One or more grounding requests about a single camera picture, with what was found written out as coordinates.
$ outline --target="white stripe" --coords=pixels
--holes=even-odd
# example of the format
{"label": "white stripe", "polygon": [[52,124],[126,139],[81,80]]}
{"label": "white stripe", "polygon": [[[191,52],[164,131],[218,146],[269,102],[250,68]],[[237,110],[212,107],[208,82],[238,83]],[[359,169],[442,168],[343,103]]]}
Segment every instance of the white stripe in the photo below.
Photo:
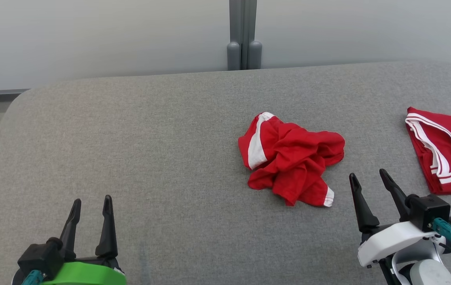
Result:
{"label": "white stripe", "polygon": [[[421,121],[422,123],[424,123],[424,124],[426,124],[426,125],[428,125],[428,126],[432,126],[432,127],[434,127],[434,128],[437,128],[437,129],[439,129],[439,130],[441,130],[441,131],[447,133],[447,134],[449,135],[449,137],[451,138],[451,132],[450,132],[449,130],[447,130],[446,128],[444,128],[443,126],[441,126],[441,125],[435,123],[434,121],[432,121],[432,120],[430,120],[430,119],[428,119],[428,118],[426,118],[426,117],[424,117],[424,116],[422,116],[422,115],[419,115],[419,114],[417,114],[417,113],[410,113],[410,114],[408,114],[408,116],[411,116],[411,117],[417,117],[417,119],[415,119],[415,120]],[[448,176],[448,175],[451,175],[451,172],[450,172],[450,173],[449,173],[449,172],[441,173],[441,175],[442,175],[443,177],[444,177],[444,176]]]}
{"label": "white stripe", "polygon": [[433,153],[433,165],[430,166],[430,168],[435,167],[435,163],[437,164],[438,171],[437,173],[442,173],[445,171],[445,173],[449,172],[449,162],[444,157],[444,155],[440,152],[440,150],[437,148],[435,144],[433,144],[428,136],[426,136],[426,133],[423,130],[423,127],[419,124],[416,120],[409,120],[406,119],[405,122],[410,125],[410,127],[414,130],[415,137],[422,141],[424,146],[426,148],[429,148],[431,152]]}
{"label": "white stripe", "polygon": [[274,117],[270,112],[263,112],[259,114],[259,119],[256,124],[256,133],[251,137],[248,145],[248,166],[250,169],[254,169],[257,166],[267,162],[266,155],[262,149],[262,143],[260,141],[260,125]]}
{"label": "white stripe", "polygon": [[[441,131],[447,133],[448,136],[451,138],[451,132],[450,132],[449,130],[447,130],[447,129],[444,128],[443,126],[441,126],[441,125],[435,123],[434,121],[431,121],[430,119],[428,119],[428,118],[426,118],[426,117],[424,117],[424,116],[422,116],[422,115],[419,115],[419,114],[417,114],[417,113],[409,113],[409,114],[407,115],[407,118],[405,119],[405,122],[406,122],[407,124],[409,124],[410,126],[415,125],[414,123],[415,123],[416,121],[421,122],[421,123],[423,123],[423,124],[426,124],[426,125],[428,125],[428,126],[437,128],[437,129],[439,129],[439,130],[441,130]],[[417,123],[417,125],[419,125],[419,127],[421,128],[421,129],[420,129],[421,132],[420,132],[419,130],[417,130],[417,132],[414,132],[414,134],[419,133],[419,135],[421,135],[421,136],[418,137],[417,139],[419,139],[419,140],[421,141],[421,138],[424,136],[424,137],[425,137],[425,140],[426,140],[426,143],[431,144],[432,146],[434,146],[434,144],[428,139],[428,137],[427,137],[426,134],[424,133],[424,130],[422,129],[421,125],[420,125],[419,123]],[[436,146],[434,146],[434,148],[435,148],[435,151],[437,152],[437,154],[439,155],[439,158],[440,158],[441,161],[443,162],[445,158],[443,157],[442,153],[441,153],[440,151],[438,151],[438,149],[436,148]],[[437,175],[437,177],[439,177],[439,180],[440,180],[440,183],[441,183],[441,184],[450,183],[450,182],[451,182],[451,171],[449,172],[449,166],[448,166],[448,163],[447,163],[447,167],[446,167],[446,168],[444,168],[444,167],[442,167],[442,166],[439,165],[439,166],[438,166],[438,171],[437,171],[436,175]]]}
{"label": "white stripe", "polygon": [[327,193],[326,193],[326,198],[324,199],[324,206],[326,207],[330,207],[333,205],[333,201],[334,201],[334,191],[331,190],[331,188],[329,188],[329,186],[327,187]]}

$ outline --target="gray fabric surface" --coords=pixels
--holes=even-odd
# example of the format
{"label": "gray fabric surface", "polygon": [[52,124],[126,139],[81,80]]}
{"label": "gray fabric surface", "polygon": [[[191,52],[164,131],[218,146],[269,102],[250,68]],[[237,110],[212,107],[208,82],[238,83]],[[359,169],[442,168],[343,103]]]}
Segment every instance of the gray fabric surface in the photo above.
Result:
{"label": "gray fabric surface", "polygon": [[[398,214],[379,168],[428,188],[406,108],[451,114],[451,65],[367,63],[63,82],[19,96],[0,125],[0,284],[31,243],[59,236],[81,198],[76,252],[99,243],[113,197],[128,283],[384,284],[359,266],[349,173],[381,223]],[[330,209],[247,187],[237,139],[264,111],[345,137]],[[444,197],[451,204],[451,196]],[[451,271],[451,255],[444,256]]]}

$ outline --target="fabric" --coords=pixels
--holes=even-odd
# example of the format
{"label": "fabric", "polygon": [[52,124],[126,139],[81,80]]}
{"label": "fabric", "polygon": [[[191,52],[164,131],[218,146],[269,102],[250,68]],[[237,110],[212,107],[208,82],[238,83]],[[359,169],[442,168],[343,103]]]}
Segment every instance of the fabric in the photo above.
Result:
{"label": "fabric", "polygon": [[334,192],[322,179],[326,166],[343,159],[345,140],[333,132],[308,132],[270,112],[257,115],[238,146],[243,163],[255,169],[250,188],[272,188],[287,206],[301,201],[330,207]]}
{"label": "fabric", "polygon": [[410,139],[430,191],[451,194],[451,116],[408,108]]}
{"label": "fabric", "polygon": [[[405,193],[429,194],[404,119],[410,105],[451,115],[450,94],[451,65],[434,62],[84,79],[27,91],[0,124],[0,285],[31,243],[60,235],[76,198],[75,251],[92,256],[106,194],[129,285],[385,284],[378,267],[357,260],[349,174],[380,222],[397,222],[379,168]],[[247,186],[238,137],[265,110],[345,138],[347,155],[322,175],[332,207],[287,207]],[[451,254],[443,260],[451,272]]]}

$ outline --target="white wall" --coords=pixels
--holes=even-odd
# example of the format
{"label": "white wall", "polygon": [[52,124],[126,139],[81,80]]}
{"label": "white wall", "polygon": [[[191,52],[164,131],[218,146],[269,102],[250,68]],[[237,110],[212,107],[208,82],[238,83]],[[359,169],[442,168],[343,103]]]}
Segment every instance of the white wall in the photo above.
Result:
{"label": "white wall", "polygon": [[0,89],[227,70],[227,0],[0,0]]}
{"label": "white wall", "polygon": [[259,0],[262,67],[451,61],[451,0]]}

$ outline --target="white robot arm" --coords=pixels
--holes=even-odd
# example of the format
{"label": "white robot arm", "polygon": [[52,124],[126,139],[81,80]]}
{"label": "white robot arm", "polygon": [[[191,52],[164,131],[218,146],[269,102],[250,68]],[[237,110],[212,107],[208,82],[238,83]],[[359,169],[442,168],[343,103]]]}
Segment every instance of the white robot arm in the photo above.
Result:
{"label": "white robot arm", "polygon": [[362,233],[359,263],[368,268],[379,264],[388,285],[451,285],[451,274],[440,258],[451,253],[450,205],[435,195],[407,197],[387,171],[381,169],[380,175],[400,213],[400,222],[380,226],[356,175],[351,173],[352,197]]}

